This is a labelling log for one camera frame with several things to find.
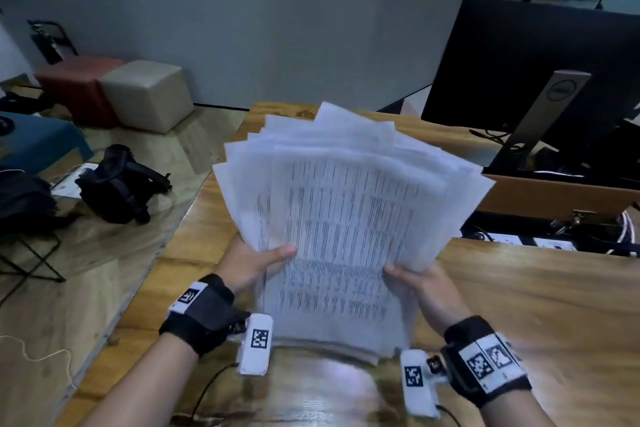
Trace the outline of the person's right hand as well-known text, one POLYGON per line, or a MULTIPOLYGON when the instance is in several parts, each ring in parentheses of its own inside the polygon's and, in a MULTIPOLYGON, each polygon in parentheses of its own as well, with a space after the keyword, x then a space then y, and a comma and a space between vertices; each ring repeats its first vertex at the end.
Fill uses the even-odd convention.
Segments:
POLYGON ((441 337, 445 331, 473 316, 467 303, 439 261, 434 261, 422 272, 425 276, 421 288, 410 288, 417 296, 419 308, 428 325, 441 337))

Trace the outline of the person's left hand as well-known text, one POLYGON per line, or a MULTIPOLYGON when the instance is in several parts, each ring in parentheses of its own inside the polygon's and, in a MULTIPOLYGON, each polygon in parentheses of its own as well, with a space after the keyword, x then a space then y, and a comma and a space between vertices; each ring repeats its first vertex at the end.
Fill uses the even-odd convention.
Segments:
POLYGON ((268 268, 257 268, 256 257, 258 253, 244 241, 240 234, 236 234, 230 240, 215 273, 233 293, 241 293, 251 287, 264 274, 278 273, 285 263, 268 268))

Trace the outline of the stack of printed paper sheets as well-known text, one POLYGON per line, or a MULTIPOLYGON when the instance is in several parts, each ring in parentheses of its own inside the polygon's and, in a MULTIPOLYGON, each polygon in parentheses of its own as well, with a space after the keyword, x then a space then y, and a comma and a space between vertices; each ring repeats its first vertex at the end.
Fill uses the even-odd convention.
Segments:
POLYGON ((273 345, 372 365, 409 348, 417 316, 383 266, 427 269, 495 184, 480 165, 328 102, 312 121, 266 116, 225 155, 212 171, 244 240, 297 248, 254 288, 273 345))

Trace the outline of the person's left forearm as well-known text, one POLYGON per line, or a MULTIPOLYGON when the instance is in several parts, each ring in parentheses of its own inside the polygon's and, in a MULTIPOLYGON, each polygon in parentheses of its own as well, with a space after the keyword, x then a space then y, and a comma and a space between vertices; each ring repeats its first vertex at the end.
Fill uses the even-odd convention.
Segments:
POLYGON ((199 357, 162 334, 77 427, 168 427, 199 357))

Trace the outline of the person's right forearm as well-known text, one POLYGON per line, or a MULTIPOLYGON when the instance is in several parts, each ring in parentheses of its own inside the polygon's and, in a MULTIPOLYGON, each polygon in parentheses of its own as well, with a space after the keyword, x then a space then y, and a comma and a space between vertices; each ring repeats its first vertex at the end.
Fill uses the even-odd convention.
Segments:
POLYGON ((558 427, 529 384, 508 384, 479 409, 486 427, 558 427))

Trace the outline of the black left wrist band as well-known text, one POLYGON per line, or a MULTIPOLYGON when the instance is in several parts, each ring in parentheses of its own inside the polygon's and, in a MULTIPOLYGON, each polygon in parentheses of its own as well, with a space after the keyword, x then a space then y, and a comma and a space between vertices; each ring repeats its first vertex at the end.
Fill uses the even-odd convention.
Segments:
POLYGON ((234 306, 235 295, 223 280, 209 274, 193 282, 167 311, 159 335, 171 334, 188 344, 199 358, 230 335, 246 331, 250 312, 234 306))

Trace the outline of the black wrist band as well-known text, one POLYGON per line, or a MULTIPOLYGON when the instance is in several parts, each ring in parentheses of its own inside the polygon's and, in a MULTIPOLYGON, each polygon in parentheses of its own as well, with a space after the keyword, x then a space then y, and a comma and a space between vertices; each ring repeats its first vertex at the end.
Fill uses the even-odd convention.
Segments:
POLYGON ((250 312, 234 306, 235 295, 223 280, 209 274, 193 282, 167 311, 159 335, 171 334, 188 344, 199 358, 230 335, 246 331, 250 312))
POLYGON ((441 354, 450 384, 478 409, 506 393, 532 391, 522 359, 481 316, 449 326, 444 340, 441 354))

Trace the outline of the black right wrist band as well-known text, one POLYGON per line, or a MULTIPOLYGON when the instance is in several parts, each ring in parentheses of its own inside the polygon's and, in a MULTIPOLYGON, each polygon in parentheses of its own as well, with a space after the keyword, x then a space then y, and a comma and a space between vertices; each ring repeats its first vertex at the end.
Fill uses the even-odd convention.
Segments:
POLYGON ((506 393, 532 391, 522 359, 481 316, 449 326, 444 340, 441 354, 450 384, 478 409, 506 393))

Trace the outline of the white power strip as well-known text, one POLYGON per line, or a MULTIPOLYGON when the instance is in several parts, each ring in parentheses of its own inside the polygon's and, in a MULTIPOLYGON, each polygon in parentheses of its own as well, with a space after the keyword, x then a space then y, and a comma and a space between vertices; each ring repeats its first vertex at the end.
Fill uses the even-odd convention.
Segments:
POLYGON ((484 232, 479 229, 461 231, 461 238, 487 241, 490 243, 502 243, 517 246, 535 246, 539 248, 550 248, 556 250, 566 250, 576 252, 577 248, 571 241, 549 239, 540 237, 520 237, 510 234, 497 234, 495 232, 484 232))

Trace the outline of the wooden desk divider panel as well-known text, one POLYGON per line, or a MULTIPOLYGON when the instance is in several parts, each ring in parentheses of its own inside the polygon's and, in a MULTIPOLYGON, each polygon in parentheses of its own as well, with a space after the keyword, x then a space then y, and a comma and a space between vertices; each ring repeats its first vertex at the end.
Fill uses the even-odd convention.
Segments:
POLYGON ((477 212, 570 223, 604 224, 640 202, 640 190, 488 174, 495 183, 477 212))

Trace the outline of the black bag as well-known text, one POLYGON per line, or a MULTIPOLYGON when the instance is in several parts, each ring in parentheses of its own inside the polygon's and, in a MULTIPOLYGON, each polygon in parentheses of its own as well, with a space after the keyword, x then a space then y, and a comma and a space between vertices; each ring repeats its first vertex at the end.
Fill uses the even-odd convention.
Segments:
POLYGON ((75 184, 84 203, 108 223, 144 225, 150 221, 150 199, 172 190, 169 176, 137 162, 129 147, 112 144, 98 166, 82 171, 75 184))

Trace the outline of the beige cube ottoman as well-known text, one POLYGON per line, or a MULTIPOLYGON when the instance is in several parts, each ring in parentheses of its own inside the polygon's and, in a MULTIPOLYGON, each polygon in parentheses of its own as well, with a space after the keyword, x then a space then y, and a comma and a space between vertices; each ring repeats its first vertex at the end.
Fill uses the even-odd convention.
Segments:
POLYGON ((133 60, 99 78, 119 122, 165 134, 195 111, 180 66, 133 60))

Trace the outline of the silver monitor stand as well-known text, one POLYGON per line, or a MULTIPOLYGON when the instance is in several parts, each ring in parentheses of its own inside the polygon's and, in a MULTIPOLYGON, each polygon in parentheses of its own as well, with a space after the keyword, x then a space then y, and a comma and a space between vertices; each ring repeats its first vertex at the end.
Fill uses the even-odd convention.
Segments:
POLYGON ((529 154, 591 77, 588 72, 556 70, 487 170, 511 172, 523 169, 529 154))

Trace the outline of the white sheet on floor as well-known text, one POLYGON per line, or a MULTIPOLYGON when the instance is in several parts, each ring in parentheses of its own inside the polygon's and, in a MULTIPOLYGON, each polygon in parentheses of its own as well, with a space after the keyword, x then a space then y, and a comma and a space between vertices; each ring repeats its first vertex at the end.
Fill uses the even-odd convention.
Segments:
POLYGON ((93 171, 99 164, 87 162, 79 165, 75 170, 71 171, 65 178, 60 180, 51 189, 51 194, 55 198, 68 197, 72 199, 81 199, 81 189, 76 184, 76 180, 84 173, 93 171))

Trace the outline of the black computer monitor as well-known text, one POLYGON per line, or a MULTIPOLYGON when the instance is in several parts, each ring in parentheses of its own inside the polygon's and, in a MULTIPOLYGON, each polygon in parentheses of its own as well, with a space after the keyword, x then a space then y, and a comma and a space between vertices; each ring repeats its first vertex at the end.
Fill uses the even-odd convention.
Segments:
POLYGON ((640 139, 611 141, 640 104, 640 14, 463 0, 420 117, 499 132, 501 149, 560 69, 592 77, 523 169, 485 171, 640 190, 640 139))

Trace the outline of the black folding chair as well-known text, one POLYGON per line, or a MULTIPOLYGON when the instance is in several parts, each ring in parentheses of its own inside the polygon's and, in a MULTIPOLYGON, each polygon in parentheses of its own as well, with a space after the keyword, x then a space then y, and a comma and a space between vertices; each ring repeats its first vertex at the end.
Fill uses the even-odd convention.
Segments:
POLYGON ((48 182, 20 169, 0 169, 0 276, 18 277, 18 282, 0 299, 0 307, 28 279, 66 282, 49 262, 61 245, 56 230, 66 222, 57 213, 58 204, 48 182), (29 237, 52 237, 54 244, 48 252, 40 253, 28 243, 29 237), (9 257, 8 248, 16 244, 35 258, 30 269, 9 257))

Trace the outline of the red cube ottoman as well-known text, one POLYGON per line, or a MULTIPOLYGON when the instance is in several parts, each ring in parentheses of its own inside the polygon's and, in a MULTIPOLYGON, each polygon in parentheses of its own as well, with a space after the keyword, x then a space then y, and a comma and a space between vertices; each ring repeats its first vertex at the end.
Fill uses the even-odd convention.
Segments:
POLYGON ((47 96, 69 110, 75 123, 110 129, 120 121, 100 79, 125 63, 107 57, 72 56, 37 69, 35 79, 47 96))

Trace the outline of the blue ottoman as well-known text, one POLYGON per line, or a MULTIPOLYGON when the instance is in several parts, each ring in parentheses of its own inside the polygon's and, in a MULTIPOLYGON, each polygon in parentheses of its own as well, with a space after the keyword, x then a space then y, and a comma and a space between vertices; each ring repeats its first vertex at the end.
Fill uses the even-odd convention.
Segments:
POLYGON ((72 151, 84 162, 93 150, 75 124, 36 115, 0 112, 0 170, 40 174, 72 151))

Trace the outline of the black hand trolley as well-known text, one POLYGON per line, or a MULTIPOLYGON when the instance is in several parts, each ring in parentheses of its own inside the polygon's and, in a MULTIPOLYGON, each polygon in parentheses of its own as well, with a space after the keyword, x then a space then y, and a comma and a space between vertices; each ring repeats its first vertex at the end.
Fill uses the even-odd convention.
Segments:
POLYGON ((27 19, 26 22, 31 30, 30 39, 49 65, 71 56, 79 56, 75 45, 59 23, 41 19, 27 19))

